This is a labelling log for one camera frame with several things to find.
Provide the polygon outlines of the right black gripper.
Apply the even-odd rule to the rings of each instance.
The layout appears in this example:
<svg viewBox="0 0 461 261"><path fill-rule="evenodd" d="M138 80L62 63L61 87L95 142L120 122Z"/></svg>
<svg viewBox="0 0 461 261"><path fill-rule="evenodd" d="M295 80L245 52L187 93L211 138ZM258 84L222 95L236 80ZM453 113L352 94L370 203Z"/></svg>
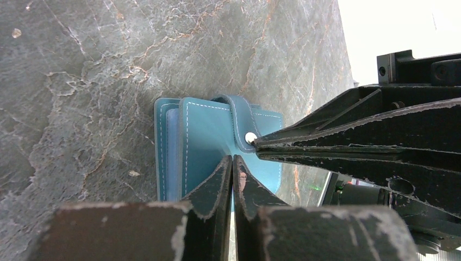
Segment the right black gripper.
<svg viewBox="0 0 461 261"><path fill-rule="evenodd" d="M459 148L460 54L379 55L380 84L349 89L257 148Z"/></svg>

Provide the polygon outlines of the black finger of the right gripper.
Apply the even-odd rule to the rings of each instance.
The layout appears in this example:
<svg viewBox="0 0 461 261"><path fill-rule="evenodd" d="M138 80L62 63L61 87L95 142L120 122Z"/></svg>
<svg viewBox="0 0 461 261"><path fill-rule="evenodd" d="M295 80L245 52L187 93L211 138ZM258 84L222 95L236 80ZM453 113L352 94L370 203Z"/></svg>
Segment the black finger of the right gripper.
<svg viewBox="0 0 461 261"><path fill-rule="evenodd" d="M347 175L460 217L460 154L259 150L257 156Z"/></svg>

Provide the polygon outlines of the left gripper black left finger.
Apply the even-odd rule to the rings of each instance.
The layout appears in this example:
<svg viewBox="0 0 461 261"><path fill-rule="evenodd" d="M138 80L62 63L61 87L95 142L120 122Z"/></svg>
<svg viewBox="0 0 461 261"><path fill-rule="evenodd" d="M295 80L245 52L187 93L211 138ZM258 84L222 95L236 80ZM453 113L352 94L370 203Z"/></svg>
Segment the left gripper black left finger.
<svg viewBox="0 0 461 261"><path fill-rule="evenodd" d="M226 260L232 157L178 202L66 204L29 260Z"/></svg>

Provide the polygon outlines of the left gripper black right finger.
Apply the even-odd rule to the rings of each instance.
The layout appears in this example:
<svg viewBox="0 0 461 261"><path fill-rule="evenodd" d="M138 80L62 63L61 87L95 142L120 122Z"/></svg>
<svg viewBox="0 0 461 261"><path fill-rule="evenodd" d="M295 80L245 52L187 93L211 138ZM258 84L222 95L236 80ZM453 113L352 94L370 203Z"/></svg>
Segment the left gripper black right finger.
<svg viewBox="0 0 461 261"><path fill-rule="evenodd" d="M384 206L293 207L233 158L238 260L417 260L404 221Z"/></svg>

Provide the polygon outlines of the blue card holder wallet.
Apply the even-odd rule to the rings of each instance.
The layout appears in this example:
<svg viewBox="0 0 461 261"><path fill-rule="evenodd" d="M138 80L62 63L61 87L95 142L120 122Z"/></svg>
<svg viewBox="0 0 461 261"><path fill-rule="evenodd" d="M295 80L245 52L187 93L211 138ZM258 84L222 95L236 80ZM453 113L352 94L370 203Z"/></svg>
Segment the blue card holder wallet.
<svg viewBox="0 0 461 261"><path fill-rule="evenodd" d="M159 98L153 107L157 197L178 201L206 180L224 156L240 155L271 192L282 166L256 156L252 141L283 127L282 114L237 95Z"/></svg>

